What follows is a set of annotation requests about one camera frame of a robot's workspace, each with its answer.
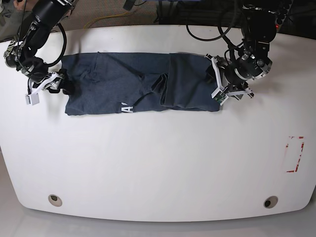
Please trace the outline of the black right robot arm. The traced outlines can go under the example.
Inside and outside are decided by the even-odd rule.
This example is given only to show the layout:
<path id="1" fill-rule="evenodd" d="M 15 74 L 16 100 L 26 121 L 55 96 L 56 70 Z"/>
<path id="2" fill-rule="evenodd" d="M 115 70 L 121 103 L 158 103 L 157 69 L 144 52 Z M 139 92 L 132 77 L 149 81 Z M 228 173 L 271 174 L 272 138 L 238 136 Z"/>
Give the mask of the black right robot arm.
<path id="1" fill-rule="evenodd" d="M 64 94 L 74 92 L 74 86 L 68 81 L 66 70 L 50 73 L 49 68 L 58 64 L 65 54 L 67 46 L 66 32 L 60 21 L 76 6 L 76 0 L 39 0 L 30 15 L 22 17 L 16 36 L 4 52 L 5 63 L 10 68 L 21 71 L 28 78 L 28 95 L 32 89 L 43 85 L 50 93 Z M 63 46 L 58 58 L 46 63 L 36 57 L 54 27 L 58 27 L 63 37 Z"/>

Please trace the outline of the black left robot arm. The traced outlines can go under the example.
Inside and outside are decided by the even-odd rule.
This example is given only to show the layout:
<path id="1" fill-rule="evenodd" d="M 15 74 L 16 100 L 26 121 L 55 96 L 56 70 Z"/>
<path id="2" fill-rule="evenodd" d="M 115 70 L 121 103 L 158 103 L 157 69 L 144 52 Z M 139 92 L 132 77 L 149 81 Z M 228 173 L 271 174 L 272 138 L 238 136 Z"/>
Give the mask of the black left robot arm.
<path id="1" fill-rule="evenodd" d="M 270 3 L 255 0 L 244 0 L 236 3 L 233 19 L 228 26 L 231 29 L 241 13 L 243 35 L 241 45 L 233 44 L 222 29 L 222 18 L 230 11 L 225 9 L 219 16 L 218 31 L 228 46 L 229 57 L 211 57 L 211 76 L 215 78 L 217 87 L 214 96 L 252 95 L 248 80 L 261 79 L 271 70 L 272 61 L 268 54 L 270 43 L 277 34 L 276 9 Z"/>

